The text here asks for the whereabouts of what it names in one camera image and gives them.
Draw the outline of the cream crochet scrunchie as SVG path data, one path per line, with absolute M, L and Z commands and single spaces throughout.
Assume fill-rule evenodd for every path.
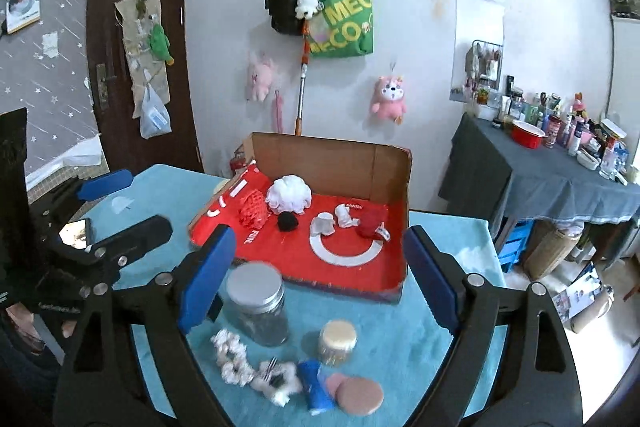
M 245 387 L 256 375 L 255 369 L 248 363 L 246 346 L 238 334 L 229 329 L 219 329 L 210 338 L 216 350 L 216 364 L 222 380 L 228 385 Z

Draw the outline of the red foam fruit net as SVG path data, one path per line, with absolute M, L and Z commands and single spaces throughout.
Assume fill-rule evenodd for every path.
M 259 231 L 267 223 L 270 215 L 265 195 L 257 188 L 254 188 L 242 199 L 239 221 L 243 227 Z

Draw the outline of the red knitted soft toy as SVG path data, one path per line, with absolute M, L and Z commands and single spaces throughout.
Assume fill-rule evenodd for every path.
M 388 211 L 385 207 L 363 209 L 360 213 L 356 232 L 364 239 L 390 241 L 390 232 L 386 229 Z

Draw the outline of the black fuzzy ball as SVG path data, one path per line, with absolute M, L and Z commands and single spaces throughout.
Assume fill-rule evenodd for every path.
M 298 228 L 299 222 L 296 214 L 291 211 L 282 211 L 278 214 L 277 226 L 281 232 L 293 232 Z

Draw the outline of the small white plush toy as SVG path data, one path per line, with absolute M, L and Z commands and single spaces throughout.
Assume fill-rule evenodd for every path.
M 350 215 L 349 207 L 346 204 L 337 205 L 334 209 L 337 225 L 341 229 L 358 227 L 360 220 Z

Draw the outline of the white mesh bath pouf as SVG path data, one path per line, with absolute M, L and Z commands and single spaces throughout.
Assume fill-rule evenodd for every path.
M 311 188 L 295 174 L 288 174 L 270 185 L 265 202 L 273 212 L 292 212 L 302 215 L 311 206 Z

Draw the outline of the blue sponge cylinder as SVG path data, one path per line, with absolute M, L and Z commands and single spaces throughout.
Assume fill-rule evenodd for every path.
M 326 387 L 326 379 L 322 374 L 321 364 L 315 359 L 297 364 L 297 376 L 303 385 L 307 409 L 310 415 L 317 416 L 333 410 L 334 399 Z

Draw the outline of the large glass tea jar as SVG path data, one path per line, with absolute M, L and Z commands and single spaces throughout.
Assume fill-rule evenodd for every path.
M 238 265 L 228 276 L 227 295 L 236 319 L 255 343 L 277 347 L 288 340 L 284 285 L 273 265 L 261 261 Z

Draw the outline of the plastic bag on door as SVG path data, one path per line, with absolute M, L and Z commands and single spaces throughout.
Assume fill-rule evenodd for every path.
M 149 140 L 171 132 L 168 109 L 150 84 L 144 89 L 141 103 L 140 134 Z

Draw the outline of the small glass jar gold candies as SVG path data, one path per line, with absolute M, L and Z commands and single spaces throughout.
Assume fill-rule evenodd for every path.
M 347 362 L 357 346 L 358 335 L 352 322 L 331 320 L 324 324 L 318 339 L 318 357 L 322 364 L 337 366 Z

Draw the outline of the red basin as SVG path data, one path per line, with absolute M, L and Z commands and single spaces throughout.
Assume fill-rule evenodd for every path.
M 521 146 L 536 150 L 541 146 L 546 134 L 538 127 L 516 120 L 512 124 L 511 138 Z

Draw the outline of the pink plush pig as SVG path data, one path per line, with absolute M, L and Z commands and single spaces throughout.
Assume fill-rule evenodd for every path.
M 248 101 L 265 102 L 276 77 L 276 64 L 265 54 L 248 54 L 246 98 Z

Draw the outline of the pink plush fox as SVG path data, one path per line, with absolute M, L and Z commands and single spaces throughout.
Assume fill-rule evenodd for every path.
M 375 83 L 370 106 L 371 114 L 402 124 L 407 113 L 404 80 L 401 76 L 384 76 Z

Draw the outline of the white wardrobe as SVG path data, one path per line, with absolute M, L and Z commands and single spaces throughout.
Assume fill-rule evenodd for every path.
M 612 17 L 613 65 L 608 116 L 614 116 L 632 144 L 639 139 L 640 25 L 638 20 Z

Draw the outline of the green tote bag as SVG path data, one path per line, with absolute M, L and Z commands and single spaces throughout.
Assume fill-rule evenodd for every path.
M 306 23 L 310 53 L 318 58 L 347 58 L 373 52 L 372 0 L 317 0 Z

